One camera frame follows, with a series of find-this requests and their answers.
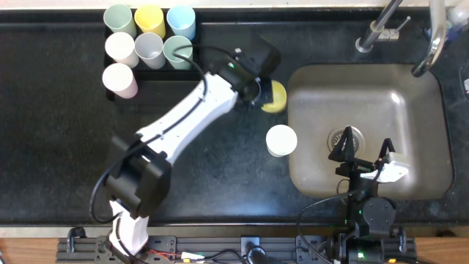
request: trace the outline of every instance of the white cup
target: white cup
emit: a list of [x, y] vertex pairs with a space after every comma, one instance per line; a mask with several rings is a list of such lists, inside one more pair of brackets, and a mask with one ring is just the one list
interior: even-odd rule
[[155, 33], [143, 33], [135, 40], [135, 52], [152, 69], [164, 66], [163, 40]]
[[298, 143], [296, 133], [287, 125], [274, 125], [265, 137], [267, 149], [274, 157], [289, 155]]
[[[176, 48], [185, 46], [185, 45], [192, 45], [191, 41], [188, 40], [186, 37], [183, 36], [172, 36], [166, 40], [163, 47], [164, 56], [169, 60], [169, 63], [177, 70], [188, 70], [191, 68], [191, 64], [186, 62], [183, 59], [180, 59], [173, 55], [173, 52]], [[190, 60], [192, 60], [192, 47], [181, 48], [180, 50], [175, 52], [180, 56], [184, 56]]]
[[118, 63], [123, 63], [131, 68], [139, 63], [139, 57], [134, 50], [133, 38], [125, 32], [117, 32], [109, 36], [104, 48], [106, 53]]
[[112, 32], [125, 32], [132, 37], [137, 35], [137, 28], [133, 22], [132, 11], [124, 4], [110, 6], [104, 12], [104, 23]]
[[134, 97], [139, 90], [132, 70], [122, 63], [114, 63], [104, 70], [103, 83], [106, 88], [125, 99]]
[[191, 7], [172, 7], [166, 15], [166, 20], [175, 35], [192, 40], [196, 36], [196, 13]]

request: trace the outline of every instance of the wooden floor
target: wooden floor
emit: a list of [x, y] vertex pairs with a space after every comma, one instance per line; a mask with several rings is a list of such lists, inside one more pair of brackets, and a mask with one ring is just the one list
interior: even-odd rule
[[[419, 258], [435, 264], [468, 264], [469, 238], [417, 238]], [[55, 238], [0, 239], [7, 264], [51, 264], [55, 262]]]

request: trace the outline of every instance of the drain strainer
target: drain strainer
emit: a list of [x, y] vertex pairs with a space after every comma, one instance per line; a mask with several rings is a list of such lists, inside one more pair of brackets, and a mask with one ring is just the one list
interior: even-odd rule
[[[334, 147], [339, 143], [340, 138], [342, 137], [342, 134], [344, 133], [344, 129], [346, 126], [343, 128], [336, 128], [332, 130], [329, 134], [328, 138], [328, 146], [329, 150], [332, 151]], [[363, 138], [363, 135], [361, 132], [357, 129], [352, 127], [352, 135], [353, 135], [353, 149], [355, 151], [355, 157], [358, 157], [362, 152], [363, 149], [365, 148], [365, 139]]]

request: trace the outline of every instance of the chrome faucet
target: chrome faucet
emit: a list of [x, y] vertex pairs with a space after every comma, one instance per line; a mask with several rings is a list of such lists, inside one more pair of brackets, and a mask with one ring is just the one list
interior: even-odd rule
[[[373, 21], [370, 24], [369, 29], [366, 31], [365, 36], [358, 38], [355, 42], [355, 47], [360, 52], [370, 52], [373, 48], [373, 43], [382, 39], [383, 34], [389, 34], [386, 40], [397, 40], [399, 38], [399, 30], [404, 24], [402, 24], [398, 29], [391, 30], [386, 33], [384, 28], [385, 24], [388, 22], [389, 18], [396, 11], [397, 7], [402, 3], [402, 0], [391, 0], [385, 9], [381, 12], [380, 16], [376, 21]], [[426, 56], [414, 66], [412, 69], [412, 75], [415, 77], [422, 76], [428, 69], [436, 63], [438, 57], [440, 56], [441, 50], [446, 40], [446, 10], [445, 10], [445, 1], [444, 0], [429, 0], [430, 5], [430, 15], [432, 21], [432, 39], [430, 40], [430, 46]]]

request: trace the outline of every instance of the sink basin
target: sink basin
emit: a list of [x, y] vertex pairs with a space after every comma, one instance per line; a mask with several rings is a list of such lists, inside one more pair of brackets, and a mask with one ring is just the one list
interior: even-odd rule
[[[453, 183], [443, 100], [437, 79], [410, 74], [412, 65], [311, 65], [288, 83], [288, 123], [298, 136], [289, 170], [305, 195], [329, 197], [345, 177], [328, 155], [351, 125], [355, 157], [376, 161], [385, 138], [409, 158], [410, 171], [380, 184], [380, 196], [437, 199]], [[339, 192], [348, 189], [343, 181]]]

